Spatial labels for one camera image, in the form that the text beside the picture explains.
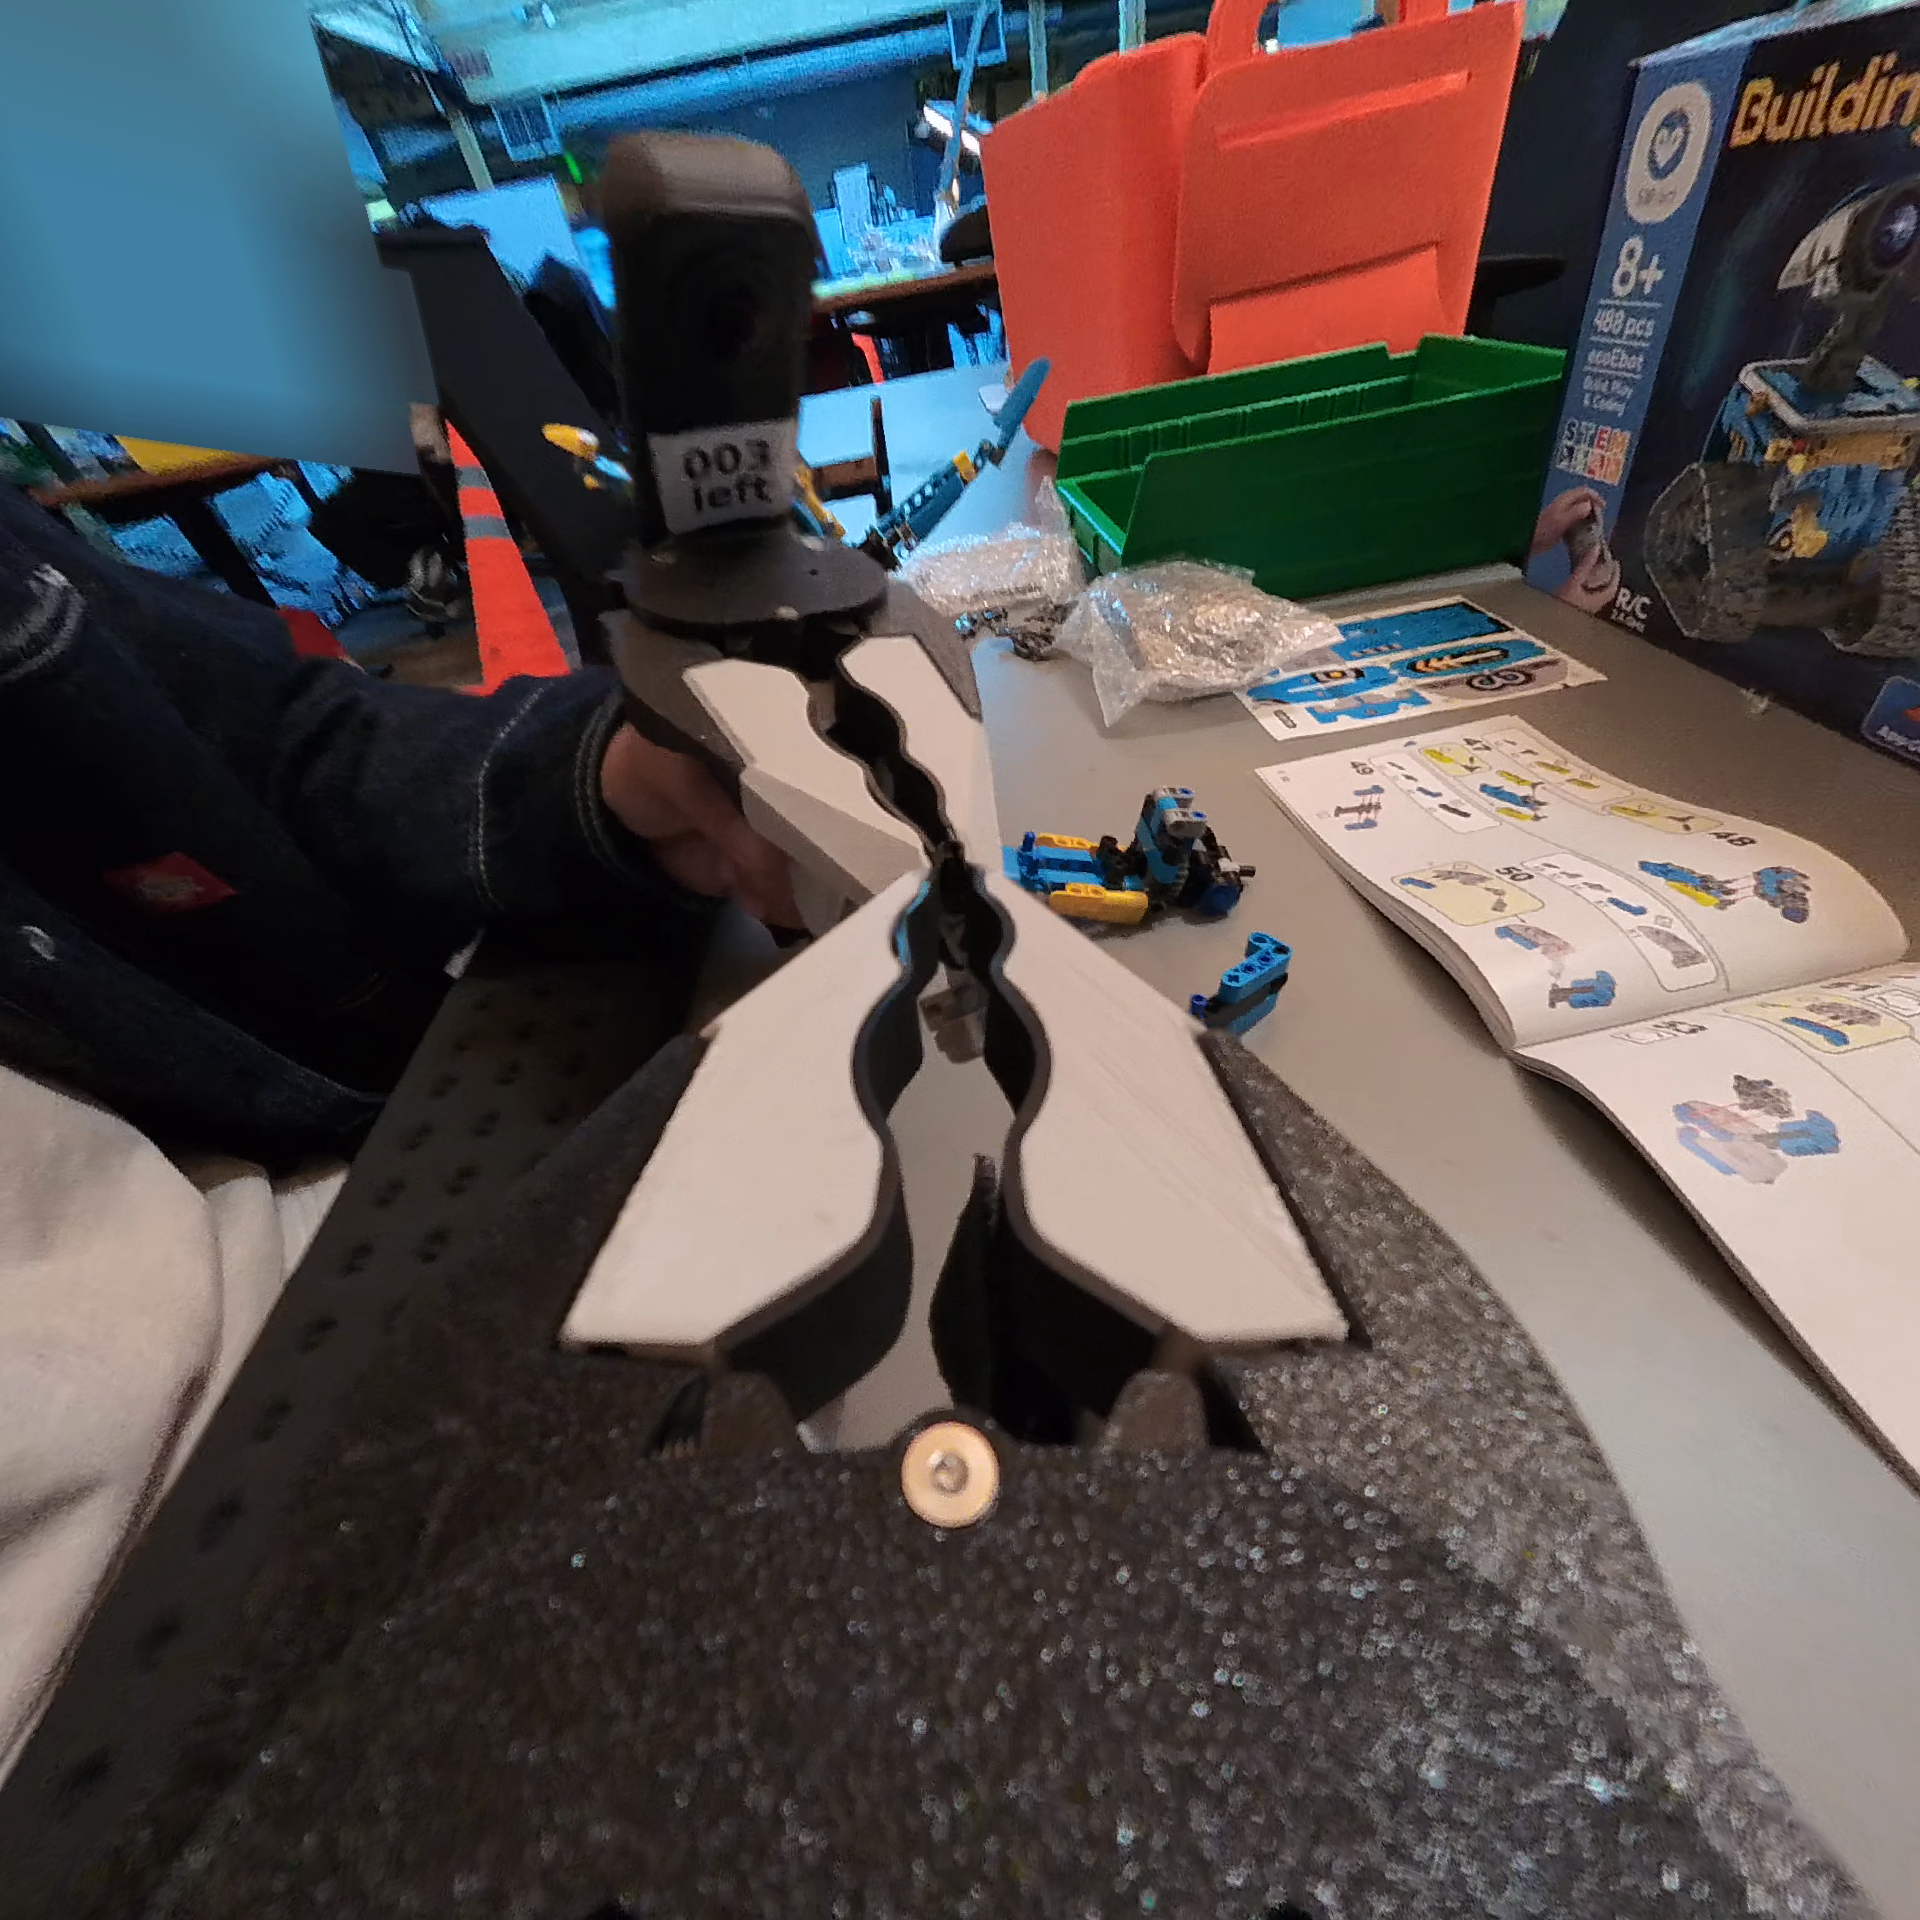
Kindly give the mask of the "grey panel with connectors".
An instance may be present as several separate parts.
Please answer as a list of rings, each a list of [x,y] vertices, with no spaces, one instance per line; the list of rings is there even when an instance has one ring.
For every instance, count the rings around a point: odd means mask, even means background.
[[[993,966],[1005,927],[982,869],[962,841],[934,852],[930,880],[915,910],[939,979],[921,995],[921,1016],[939,1053],[954,1062],[980,1061],[988,1049]]]

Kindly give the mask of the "white shirt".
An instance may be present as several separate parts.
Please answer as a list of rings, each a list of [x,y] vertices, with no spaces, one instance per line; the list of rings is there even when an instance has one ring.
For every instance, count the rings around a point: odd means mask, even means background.
[[[3,1070],[3,1770],[340,1195]]]

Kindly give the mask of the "blue beams black axle assembly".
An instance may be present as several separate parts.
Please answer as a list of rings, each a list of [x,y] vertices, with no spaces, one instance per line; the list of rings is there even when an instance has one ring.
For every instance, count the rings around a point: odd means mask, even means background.
[[[1221,975],[1213,992],[1196,992],[1189,1012],[1208,1031],[1245,1036],[1277,1008],[1284,986],[1290,984],[1293,947],[1265,930],[1252,930],[1247,947]]]

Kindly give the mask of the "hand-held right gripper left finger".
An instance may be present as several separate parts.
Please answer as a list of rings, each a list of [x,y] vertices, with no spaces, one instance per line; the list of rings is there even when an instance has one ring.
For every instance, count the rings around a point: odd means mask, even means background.
[[[891,1107],[923,1062],[928,887],[900,876],[701,1031],[567,1346],[710,1362],[878,1251],[900,1211]]]

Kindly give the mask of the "person's left forearm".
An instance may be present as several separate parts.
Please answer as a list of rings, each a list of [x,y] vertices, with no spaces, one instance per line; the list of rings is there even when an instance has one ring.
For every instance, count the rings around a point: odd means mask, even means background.
[[[478,934],[695,947],[714,902],[602,794],[612,675],[303,657],[275,608],[3,502],[3,1053],[163,1146],[349,1157]]]

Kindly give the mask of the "dark blue toy kit box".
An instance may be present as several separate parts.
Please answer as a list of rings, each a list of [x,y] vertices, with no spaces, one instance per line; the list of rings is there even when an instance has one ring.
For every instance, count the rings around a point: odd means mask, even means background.
[[[1917,765],[1917,3],[1632,72],[1526,578]]]

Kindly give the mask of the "orange striped traffic cone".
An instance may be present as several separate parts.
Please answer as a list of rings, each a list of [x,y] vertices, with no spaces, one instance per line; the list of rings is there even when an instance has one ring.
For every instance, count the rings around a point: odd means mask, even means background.
[[[466,522],[468,593],[483,670],[476,690],[496,692],[520,677],[567,677],[576,662],[535,584],[494,481],[459,426],[450,416],[444,424]]]

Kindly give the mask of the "person's left hand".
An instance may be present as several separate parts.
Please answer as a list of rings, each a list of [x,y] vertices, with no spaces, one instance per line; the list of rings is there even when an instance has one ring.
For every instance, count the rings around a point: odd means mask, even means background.
[[[601,789],[623,828],[662,873],[701,899],[733,900],[781,932],[803,930],[794,867],[697,759],[621,722],[606,746]]]

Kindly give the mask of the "blue sticker sheet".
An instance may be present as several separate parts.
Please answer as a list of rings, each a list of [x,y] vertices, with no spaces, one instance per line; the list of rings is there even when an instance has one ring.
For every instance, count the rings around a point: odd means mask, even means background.
[[[1319,738],[1465,712],[1606,675],[1468,597],[1338,617],[1319,645],[1239,694],[1278,738]]]

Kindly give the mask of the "grey desk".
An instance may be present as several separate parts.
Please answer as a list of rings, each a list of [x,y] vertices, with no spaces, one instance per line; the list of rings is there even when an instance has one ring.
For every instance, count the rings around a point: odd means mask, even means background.
[[[1917,1915],[1917,1489],[1859,1429],[1643,1154],[1513,1066],[1453,977],[1334,873],[1236,699],[1101,725],[1087,670],[977,651],[1003,832],[1124,826],[1189,781],[1260,869],[1234,923],[1122,960],[1182,997],[1245,923],[1295,941],[1250,1042],[1431,1213],[1554,1364],[1694,1642],[1800,1809],[1884,1915]]]

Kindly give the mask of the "open instruction booklet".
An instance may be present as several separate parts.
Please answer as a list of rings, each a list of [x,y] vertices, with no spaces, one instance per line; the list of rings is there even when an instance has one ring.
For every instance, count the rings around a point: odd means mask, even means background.
[[[1260,779],[1520,1066],[1643,1152],[1917,1480],[1919,971],[1891,902],[1509,712]]]

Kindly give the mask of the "green plastic bin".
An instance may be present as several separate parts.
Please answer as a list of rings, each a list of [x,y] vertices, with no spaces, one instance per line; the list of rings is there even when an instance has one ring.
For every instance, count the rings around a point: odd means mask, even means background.
[[[1187,558],[1299,603],[1524,563],[1567,353],[1431,332],[1070,403],[1055,487],[1094,569]]]

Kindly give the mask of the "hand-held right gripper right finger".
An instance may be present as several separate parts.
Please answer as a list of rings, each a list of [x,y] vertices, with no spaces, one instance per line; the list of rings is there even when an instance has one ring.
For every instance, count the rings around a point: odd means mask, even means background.
[[[977,876],[984,1057],[1012,1111],[997,1334],[1057,1396],[1344,1342],[1351,1318],[1213,1035],[1001,873]]]

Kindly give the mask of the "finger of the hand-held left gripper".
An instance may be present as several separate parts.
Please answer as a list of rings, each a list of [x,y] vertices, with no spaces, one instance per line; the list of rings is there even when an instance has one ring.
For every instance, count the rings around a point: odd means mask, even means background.
[[[980,714],[921,636],[863,636],[835,662],[844,718],[867,727],[891,802],[934,852],[952,850],[988,874],[1003,873],[992,750]]]
[[[738,759],[748,822],[790,861],[807,932],[830,932],[872,899],[932,915],[928,830],[884,802],[869,759],[817,727],[798,673],[692,666],[684,684]]]

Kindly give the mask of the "blue yellow brick vehicle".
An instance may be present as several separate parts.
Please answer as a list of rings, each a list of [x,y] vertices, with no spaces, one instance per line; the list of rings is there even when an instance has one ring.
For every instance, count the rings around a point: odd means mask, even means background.
[[[1059,917],[1113,927],[1226,917],[1260,873],[1230,852],[1189,785],[1150,789],[1128,839],[1029,830],[1003,848],[1003,867]]]

